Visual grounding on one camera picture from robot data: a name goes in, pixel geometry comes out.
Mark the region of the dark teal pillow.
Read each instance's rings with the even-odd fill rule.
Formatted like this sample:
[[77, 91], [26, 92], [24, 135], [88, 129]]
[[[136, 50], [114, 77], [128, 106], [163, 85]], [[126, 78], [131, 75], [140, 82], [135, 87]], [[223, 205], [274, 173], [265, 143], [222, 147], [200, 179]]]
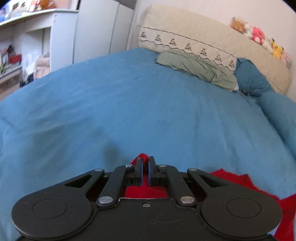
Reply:
[[264, 93], [274, 92], [266, 77], [248, 59], [237, 59], [234, 76], [239, 90], [246, 95], [259, 97]]

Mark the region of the beige quilted headboard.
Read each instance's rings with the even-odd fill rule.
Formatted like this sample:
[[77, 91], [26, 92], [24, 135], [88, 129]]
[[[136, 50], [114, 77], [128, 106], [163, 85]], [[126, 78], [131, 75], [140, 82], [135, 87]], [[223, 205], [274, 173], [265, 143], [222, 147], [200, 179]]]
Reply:
[[273, 56], [272, 39], [252, 40], [253, 27], [243, 22], [241, 34], [221, 22], [172, 6], [153, 4], [147, 8], [139, 31], [138, 46], [160, 53], [175, 49], [211, 61], [234, 72], [238, 58], [250, 60], [271, 87], [286, 94], [292, 76], [282, 56]]

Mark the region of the pink plush toy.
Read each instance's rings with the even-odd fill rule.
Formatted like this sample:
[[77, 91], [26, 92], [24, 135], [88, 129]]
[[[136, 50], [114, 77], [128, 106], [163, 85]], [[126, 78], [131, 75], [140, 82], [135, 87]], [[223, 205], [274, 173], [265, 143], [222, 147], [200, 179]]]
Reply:
[[257, 42], [257, 44], [262, 44], [264, 41], [264, 32], [262, 32], [262, 30], [260, 30], [260, 28], [257, 27], [253, 27], [253, 33], [252, 33], [252, 40], [254, 42]]

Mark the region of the green pillow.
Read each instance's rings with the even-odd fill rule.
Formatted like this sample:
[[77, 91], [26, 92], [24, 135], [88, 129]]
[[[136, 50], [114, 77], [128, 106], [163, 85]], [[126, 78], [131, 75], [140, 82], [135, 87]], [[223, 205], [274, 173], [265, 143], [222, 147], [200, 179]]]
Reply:
[[197, 55], [166, 50], [157, 56], [156, 63], [195, 76], [230, 92], [239, 90], [237, 79], [232, 72]]

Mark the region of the red box on shelf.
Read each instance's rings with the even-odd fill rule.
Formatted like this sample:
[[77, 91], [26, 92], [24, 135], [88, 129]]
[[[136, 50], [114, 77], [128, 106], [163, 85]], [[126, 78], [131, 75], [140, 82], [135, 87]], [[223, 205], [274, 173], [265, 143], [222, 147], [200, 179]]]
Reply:
[[10, 64], [20, 64], [22, 61], [22, 55], [17, 54], [17, 55], [10, 55], [9, 56], [9, 63]]

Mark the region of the brown plush toy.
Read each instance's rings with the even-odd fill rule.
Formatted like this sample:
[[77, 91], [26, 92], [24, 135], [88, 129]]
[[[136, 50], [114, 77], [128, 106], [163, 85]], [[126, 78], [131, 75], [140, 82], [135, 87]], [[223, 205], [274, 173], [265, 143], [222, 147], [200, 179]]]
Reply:
[[241, 33], [241, 34], [244, 33], [243, 22], [240, 19], [236, 18], [236, 17], [232, 18], [230, 27], [232, 29], [236, 30], [237, 32]]

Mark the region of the yellow plush toy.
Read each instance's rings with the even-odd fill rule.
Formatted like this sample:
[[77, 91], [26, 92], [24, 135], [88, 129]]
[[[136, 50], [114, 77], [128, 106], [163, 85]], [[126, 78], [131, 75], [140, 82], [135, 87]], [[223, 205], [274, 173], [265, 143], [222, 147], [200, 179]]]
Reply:
[[276, 44], [274, 39], [272, 39], [272, 41], [271, 41], [271, 47], [273, 49], [273, 56], [276, 57], [277, 59], [280, 59], [283, 52], [284, 52], [283, 47]]

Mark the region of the red knit sweater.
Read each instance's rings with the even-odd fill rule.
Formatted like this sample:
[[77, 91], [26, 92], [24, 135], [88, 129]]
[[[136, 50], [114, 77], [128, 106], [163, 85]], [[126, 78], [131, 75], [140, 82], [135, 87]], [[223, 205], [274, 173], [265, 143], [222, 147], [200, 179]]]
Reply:
[[[141, 186], [128, 186], [125, 198], [165, 199], [165, 187], [149, 185], [149, 157], [143, 158]], [[223, 169], [207, 173], [197, 168], [180, 172], [196, 198], [199, 219], [213, 234], [232, 240], [295, 240], [295, 196], [281, 199], [256, 187], [247, 175]]]

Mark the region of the white shelf desk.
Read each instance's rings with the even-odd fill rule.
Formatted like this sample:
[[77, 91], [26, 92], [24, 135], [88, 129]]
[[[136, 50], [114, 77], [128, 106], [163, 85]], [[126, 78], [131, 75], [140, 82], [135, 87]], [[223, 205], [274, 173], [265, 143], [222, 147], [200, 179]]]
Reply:
[[[48, 9], [1, 22], [1, 93], [73, 64], [78, 12]], [[10, 64], [10, 55], [22, 55]]]

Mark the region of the white wardrobe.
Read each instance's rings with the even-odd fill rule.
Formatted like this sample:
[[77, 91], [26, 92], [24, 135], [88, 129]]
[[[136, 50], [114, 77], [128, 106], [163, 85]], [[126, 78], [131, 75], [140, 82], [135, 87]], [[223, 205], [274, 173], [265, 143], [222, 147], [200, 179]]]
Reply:
[[136, 1], [78, 1], [73, 62], [124, 51]]

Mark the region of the blue folded duvet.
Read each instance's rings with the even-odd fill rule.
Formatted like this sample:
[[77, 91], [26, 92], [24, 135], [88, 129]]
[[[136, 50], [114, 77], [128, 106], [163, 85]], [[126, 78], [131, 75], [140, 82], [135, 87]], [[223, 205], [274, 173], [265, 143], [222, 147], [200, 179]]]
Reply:
[[295, 102], [284, 95], [268, 92], [259, 98], [258, 104], [295, 157]]

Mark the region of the blue bed sheet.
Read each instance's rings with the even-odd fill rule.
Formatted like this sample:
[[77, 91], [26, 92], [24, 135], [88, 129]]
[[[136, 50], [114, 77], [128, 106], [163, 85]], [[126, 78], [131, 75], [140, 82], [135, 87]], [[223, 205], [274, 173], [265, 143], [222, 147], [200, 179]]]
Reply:
[[1, 240], [16, 240], [23, 196], [137, 155], [180, 171], [248, 174], [261, 190], [295, 194], [295, 157], [258, 98], [156, 63], [137, 48], [73, 64], [1, 101]]

